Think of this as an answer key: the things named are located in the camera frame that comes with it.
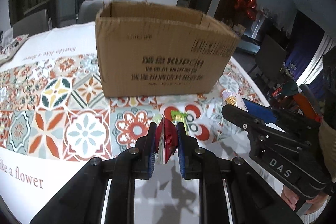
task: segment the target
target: tablecloth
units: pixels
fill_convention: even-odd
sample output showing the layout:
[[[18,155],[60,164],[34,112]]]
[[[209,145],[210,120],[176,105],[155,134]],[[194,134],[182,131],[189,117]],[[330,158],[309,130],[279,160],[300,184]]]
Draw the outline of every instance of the tablecloth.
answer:
[[[29,223],[89,158],[116,157],[147,133],[153,117],[170,117],[174,109],[188,114],[189,134],[200,146],[226,159],[235,151],[260,171],[248,157],[246,132],[232,131],[221,118],[224,89],[269,106],[234,58],[209,94],[105,98],[94,22],[30,37],[0,68],[0,158],[13,170],[42,178],[43,188],[19,180],[14,171],[0,172],[0,194],[14,215]],[[281,192],[278,180],[263,178]],[[198,223],[198,188],[197,181],[179,175],[175,153],[167,165],[155,165],[151,180],[136,180],[135,223]]]
[[[189,135],[200,145],[220,141],[235,133],[222,120],[222,91],[258,103],[262,96],[233,58],[209,94],[106,98],[96,53],[27,62],[2,71],[0,83],[0,146],[70,161],[116,157],[146,135],[153,117],[171,118],[172,110],[188,114]]]

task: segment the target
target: gray chair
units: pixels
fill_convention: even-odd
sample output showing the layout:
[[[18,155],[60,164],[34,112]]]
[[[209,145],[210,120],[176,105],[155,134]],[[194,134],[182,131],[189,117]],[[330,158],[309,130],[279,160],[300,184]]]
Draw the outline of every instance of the gray chair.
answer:
[[[265,36],[259,51],[255,56],[255,65],[248,72],[250,74],[256,67],[258,67],[262,74],[270,81],[276,82],[280,77],[280,70],[286,58],[286,51],[274,39]]]
[[[46,9],[29,15],[13,25],[13,37],[22,34],[32,35],[49,31],[48,12]]]
[[[104,5],[112,1],[121,0],[85,0],[78,13],[77,24],[83,24],[96,20],[96,15]],[[123,0],[123,1],[144,1],[144,0]]]

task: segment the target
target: chair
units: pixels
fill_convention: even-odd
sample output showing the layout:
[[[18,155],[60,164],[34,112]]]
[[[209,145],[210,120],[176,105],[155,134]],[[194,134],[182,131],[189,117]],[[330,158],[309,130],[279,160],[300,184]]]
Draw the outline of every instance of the chair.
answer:
[[[310,104],[308,98],[305,97],[302,93],[293,95],[293,99],[306,117],[315,120],[317,116],[319,116],[314,110],[313,106]]]
[[[77,24],[83,24],[96,20],[96,15],[105,4],[112,1],[121,0],[85,0],[78,13]],[[123,0],[123,1],[143,1],[143,0]]]
[[[271,37],[265,36],[259,51],[254,60],[254,67],[248,72],[250,74],[256,67],[258,67],[262,74],[270,81],[277,82],[280,77],[280,69],[286,58],[286,51]]]
[[[301,84],[300,89],[302,90],[302,93],[305,95],[305,97],[307,98],[311,106],[313,107],[316,114],[319,116],[322,116],[321,107],[319,106],[319,102],[315,98],[310,88],[306,84]]]
[[[46,31],[49,31],[48,12],[46,9],[29,15],[13,25],[13,37],[23,34],[29,34],[31,37]]]

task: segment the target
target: patterned tablecloth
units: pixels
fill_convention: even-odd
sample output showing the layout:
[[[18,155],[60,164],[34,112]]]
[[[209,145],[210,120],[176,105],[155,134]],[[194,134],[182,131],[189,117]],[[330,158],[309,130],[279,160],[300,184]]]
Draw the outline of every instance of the patterned tablecloth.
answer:
[[[221,93],[260,99],[233,58],[209,94],[103,96],[96,54],[38,61],[0,72],[0,149],[52,160],[116,157],[146,135],[157,114],[186,112],[200,145],[236,133],[222,120]]]

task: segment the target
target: snack packet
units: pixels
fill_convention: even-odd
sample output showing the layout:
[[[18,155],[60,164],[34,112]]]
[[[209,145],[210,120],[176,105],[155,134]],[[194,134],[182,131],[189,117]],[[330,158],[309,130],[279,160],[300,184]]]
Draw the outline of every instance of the snack packet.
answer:
[[[162,116],[161,122],[155,131],[155,151],[157,152],[157,164],[166,164],[172,154],[175,153],[178,136],[175,125]]]
[[[179,122],[182,122],[184,124],[184,129],[185,129],[186,134],[189,135],[188,127],[186,123],[186,118],[188,114],[184,112],[176,111],[176,110],[172,110],[170,114],[172,117],[173,124],[176,126]]]
[[[224,90],[222,95],[222,107],[226,104],[230,104],[247,111],[243,98],[238,93],[232,92],[230,90]]]
[[[24,44],[24,42],[27,40],[28,34],[20,35],[16,38],[14,38],[10,44],[8,44],[6,47],[4,47],[0,51],[0,66],[4,63],[10,61],[16,52],[20,49],[20,47]]]
[[[156,123],[157,125],[159,125],[159,123],[162,120],[163,115],[160,113],[156,113],[153,117],[152,117],[152,122]]]
[[[222,95],[223,95],[223,97],[222,97],[222,107],[225,106],[226,104],[230,104],[230,105],[239,107],[239,108],[247,111],[247,108],[245,106],[243,98],[238,93],[232,92],[230,90],[224,90],[222,92]],[[234,125],[233,123],[229,122],[228,120],[225,120],[224,118],[222,118],[221,124],[226,129],[226,132],[224,133],[224,135],[226,137],[228,137],[230,135],[235,135],[235,134],[243,131],[243,129],[239,128],[238,126]]]

